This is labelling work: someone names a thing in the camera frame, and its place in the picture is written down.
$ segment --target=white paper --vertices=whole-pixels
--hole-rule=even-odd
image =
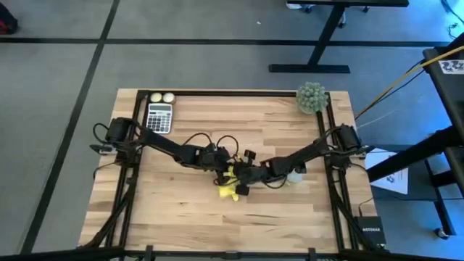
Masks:
[[[374,149],[367,154],[365,158],[365,166],[368,169],[395,154],[396,153],[394,152],[388,152],[383,149]],[[401,194],[407,194],[407,168],[374,181],[371,185]]]

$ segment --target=yellow cable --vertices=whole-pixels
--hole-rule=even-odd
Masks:
[[[356,117],[359,117],[362,113],[364,113],[366,110],[369,109],[370,106],[372,106],[373,104],[375,104],[376,102],[378,102],[379,99],[382,99],[382,97],[387,94],[389,91],[391,91],[393,89],[393,87],[395,87],[396,85],[398,85],[398,83],[401,83],[402,80],[404,80],[407,76],[409,76],[411,73],[421,69],[421,68],[424,68],[425,66],[433,63],[433,62],[436,62],[438,60],[441,60],[445,57],[448,57],[449,55],[451,54],[454,54],[454,53],[457,53],[459,51],[462,51],[464,50],[464,46],[461,46],[461,47],[457,47],[456,49],[453,49],[449,52],[447,52],[446,54],[442,54],[442,55],[439,55],[433,59],[431,59],[430,61],[427,61],[427,62],[424,62],[423,64],[421,65],[418,65],[416,67],[414,67],[413,69],[411,69],[409,72],[406,72],[401,78],[399,78],[398,80],[394,81],[387,89],[385,89],[384,92],[382,92],[381,94],[379,94],[368,106],[366,106],[364,109],[362,109],[360,112],[358,112],[356,114]]]

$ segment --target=black desk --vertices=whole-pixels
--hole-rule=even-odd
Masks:
[[[464,33],[448,47],[427,49],[423,51],[423,55],[426,60],[431,60],[462,45],[464,45]],[[464,51],[459,51],[443,60],[464,60]],[[460,193],[464,196],[464,148],[462,147],[464,145],[464,75],[445,74],[438,62],[427,66],[426,72],[429,73],[434,82],[452,125],[444,130],[438,130],[434,135],[420,143],[369,168],[368,176],[370,182],[377,181],[391,173],[404,169],[414,162],[425,160],[431,176],[431,183],[435,187],[438,197],[434,204],[439,213],[443,230],[447,235],[454,235],[454,229],[438,188],[456,183]],[[426,159],[441,152],[444,152],[451,170],[433,175]]]
[[[305,65],[269,65],[271,73],[350,73],[348,65],[319,65],[319,60],[339,24],[345,8],[351,6],[407,7],[408,0],[289,0],[289,4],[333,5],[310,60]]]

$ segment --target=wooden table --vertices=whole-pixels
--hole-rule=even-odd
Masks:
[[[112,117],[132,117],[136,89],[120,89]],[[345,91],[331,92],[337,125],[354,125]],[[177,96],[172,140],[183,143],[197,132],[208,133],[215,142],[226,134],[235,136],[240,153],[251,149],[257,160],[287,155],[319,136],[315,116],[302,114],[295,98],[278,96]],[[141,121],[143,110],[139,115]],[[326,129],[327,117],[324,117]],[[204,137],[192,144],[205,146]],[[221,141],[229,151],[234,143]],[[100,165],[112,156],[101,157]],[[360,159],[354,163],[363,165]],[[88,242],[109,217],[119,167],[111,165],[96,174],[94,189],[83,225],[80,244]],[[238,202],[221,199],[213,186],[213,173],[181,167],[169,156],[145,148],[136,187],[126,249],[159,251],[238,251],[337,253],[334,222],[329,202],[323,159],[307,163],[308,174],[298,184],[270,189],[254,184],[249,196]],[[372,197],[368,177],[360,167],[347,170],[352,209]],[[362,206],[364,215],[376,215],[373,201]],[[341,215],[345,246],[347,224]],[[117,225],[115,241],[120,234]]]

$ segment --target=calculator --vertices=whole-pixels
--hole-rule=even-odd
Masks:
[[[146,127],[155,133],[167,134],[171,131],[173,106],[171,104],[149,104]]]

